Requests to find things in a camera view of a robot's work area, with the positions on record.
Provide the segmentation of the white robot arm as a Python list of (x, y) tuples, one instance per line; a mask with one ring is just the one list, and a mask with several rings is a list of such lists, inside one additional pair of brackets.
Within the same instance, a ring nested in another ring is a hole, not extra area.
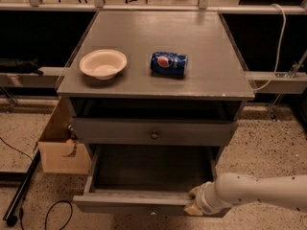
[(307, 212), (307, 175), (257, 178), (227, 172), (189, 192), (192, 200), (184, 207), (190, 216), (215, 215), (224, 209), (253, 202), (267, 203)]

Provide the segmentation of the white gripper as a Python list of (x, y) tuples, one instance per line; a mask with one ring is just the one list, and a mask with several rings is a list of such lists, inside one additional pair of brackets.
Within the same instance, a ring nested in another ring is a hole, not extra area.
[(184, 207), (184, 212), (189, 216), (201, 217), (203, 213), (206, 215), (214, 215), (220, 213), (223, 209), (231, 208), (232, 205), (218, 195), (214, 182), (206, 182), (197, 186), (188, 193), (194, 201), (189, 202)]

